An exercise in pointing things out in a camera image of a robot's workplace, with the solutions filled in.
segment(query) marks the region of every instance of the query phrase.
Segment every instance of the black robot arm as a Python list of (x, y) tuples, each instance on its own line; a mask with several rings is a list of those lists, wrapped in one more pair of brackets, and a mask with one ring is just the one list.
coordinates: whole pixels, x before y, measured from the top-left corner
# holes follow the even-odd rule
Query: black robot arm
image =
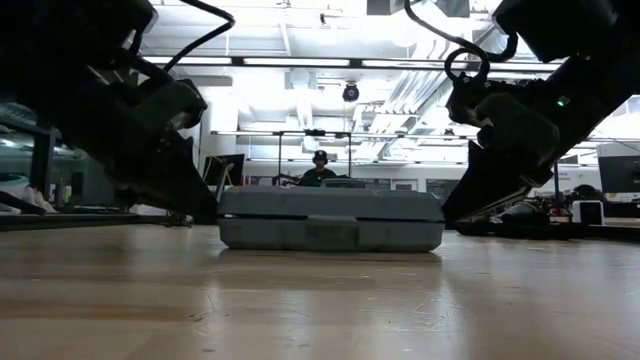
[[(458, 42), (461, 50), (445, 66), (454, 85), (447, 107), (453, 121), (480, 131), (469, 143), (468, 170), (443, 206), (448, 221), (521, 200), (545, 184), (553, 164), (638, 90), (640, 31), (631, 3), (504, 0), (494, 20), (506, 34), (518, 34), (543, 62), (566, 58), (546, 81), (488, 81), (496, 60)], [(483, 61), (475, 77), (450, 71), (462, 53)]]
[[(197, 125), (207, 105), (191, 81), (167, 72), (234, 21), (198, 0), (183, 1), (227, 23), (160, 69), (137, 54), (157, 18), (147, 0), (4, 0), (0, 90), (100, 162), (131, 203), (209, 221), (217, 201), (193, 165), (193, 142), (177, 132)], [(99, 75), (115, 69), (133, 69), (148, 80), (107, 83)]]

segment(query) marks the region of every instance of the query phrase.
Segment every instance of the fluorescent light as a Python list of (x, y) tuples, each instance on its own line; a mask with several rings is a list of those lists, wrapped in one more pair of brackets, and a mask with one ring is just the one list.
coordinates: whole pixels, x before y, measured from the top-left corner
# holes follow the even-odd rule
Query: fluorescent light
[(212, 131), (213, 135), (230, 135), (230, 136), (272, 136), (270, 131)]
[[(397, 67), (397, 68), (421, 68), (444, 70), (444, 61), (426, 61), (426, 60), (363, 60), (362, 65), (365, 67)], [(464, 69), (467, 66), (464, 62), (454, 62), (452, 69)]]
[(542, 63), (524, 63), (524, 62), (505, 62), (505, 63), (491, 63), (491, 70), (500, 71), (522, 71), (529, 73), (537, 72), (552, 72), (556, 71), (560, 65), (557, 63), (542, 64)]
[(360, 134), (351, 134), (352, 138), (366, 138), (366, 139), (375, 139), (375, 138), (384, 138), (384, 139), (396, 139), (398, 135), (396, 134), (374, 134), (374, 133), (360, 133)]
[(0, 140), (0, 141), (2, 141), (2, 144), (3, 144), (3, 145), (8, 146), (8, 147), (20, 147), (20, 145), (19, 145), (18, 143), (15, 143), (15, 142), (13, 142), (13, 141), (11, 141), (11, 140), (4, 140), (4, 139), (2, 139), (2, 140)]
[(487, 74), (487, 78), (489, 80), (536, 80), (540, 79), (540, 76), (536, 74), (528, 74), (528, 73), (510, 73), (510, 72), (490, 72)]
[[(170, 56), (145, 56), (144, 60), (155, 64), (165, 65), (171, 61)], [(204, 57), (204, 56), (187, 56), (178, 61), (178, 65), (230, 65), (231, 58), (228, 57)]]
[(246, 58), (247, 65), (346, 67), (346, 59)]

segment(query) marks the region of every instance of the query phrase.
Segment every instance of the wooden floor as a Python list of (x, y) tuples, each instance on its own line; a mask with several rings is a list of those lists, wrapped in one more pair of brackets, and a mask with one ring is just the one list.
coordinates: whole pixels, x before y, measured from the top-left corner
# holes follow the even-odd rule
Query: wooden floor
[(0, 233), (0, 359), (638, 359), (640, 247), (225, 250), (215, 228)]

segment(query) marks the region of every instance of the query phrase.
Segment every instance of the black cable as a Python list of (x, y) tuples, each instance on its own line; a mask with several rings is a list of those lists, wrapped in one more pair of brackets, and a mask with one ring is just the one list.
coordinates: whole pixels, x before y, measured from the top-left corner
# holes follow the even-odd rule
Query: black cable
[(453, 36), (420, 19), (420, 17), (418, 17), (418, 15), (416, 15), (416, 13), (411, 8), (411, 0), (404, 0), (404, 10), (407, 13), (407, 16), (409, 16), (409, 19), (411, 19), (413, 22), (444, 38), (445, 40), (461, 46), (460, 49), (452, 52), (445, 60), (445, 72), (447, 73), (447, 76), (452, 80), (457, 79), (457, 76), (455, 76), (451, 71), (451, 66), (455, 58), (462, 54), (473, 54), (480, 58), (481, 65), (480, 71), (478, 71), (477, 76), (483, 80), (486, 79), (487, 74), (489, 73), (490, 61), (505, 62), (511, 59), (516, 54), (516, 50), (518, 48), (518, 35), (515, 33), (508, 34), (509, 37), (507, 40), (507, 46), (502, 53), (488, 53), (471, 41), (458, 36)]
[(227, 21), (226, 24), (218, 27), (217, 29), (211, 31), (210, 33), (196, 39), (194, 42), (192, 42), (191, 44), (187, 45), (184, 49), (180, 50), (179, 53), (177, 53), (172, 59), (171, 61), (169, 61), (163, 68), (164, 71), (169, 71), (171, 70), (171, 68), (173, 68), (183, 57), (185, 57), (187, 54), (189, 54), (191, 51), (193, 51), (195, 48), (197, 48), (198, 46), (206, 43), (207, 41), (215, 38), (218, 35), (221, 35), (225, 32), (227, 32), (228, 30), (230, 30), (235, 24), (236, 24), (236, 20), (233, 18), (233, 15), (229, 14), (228, 12), (219, 9), (215, 6), (203, 3), (200, 0), (181, 0), (183, 3), (187, 4), (187, 5), (191, 5), (193, 7), (196, 7), (202, 11), (206, 11), (210, 14), (216, 15), (218, 17), (221, 17), (223, 19), (225, 19)]
[(133, 35), (133, 41), (131, 42), (129, 51), (133, 55), (138, 55), (138, 51), (140, 51), (140, 46), (142, 46), (142, 31), (136, 31), (135, 35)]

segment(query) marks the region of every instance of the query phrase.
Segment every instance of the security camera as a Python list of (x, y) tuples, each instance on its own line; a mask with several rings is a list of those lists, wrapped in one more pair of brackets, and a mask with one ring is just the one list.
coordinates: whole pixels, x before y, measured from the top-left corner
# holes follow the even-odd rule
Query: security camera
[(344, 92), (342, 93), (342, 98), (346, 102), (354, 102), (357, 101), (360, 97), (360, 91), (356, 86), (356, 83), (347, 83), (344, 88)]

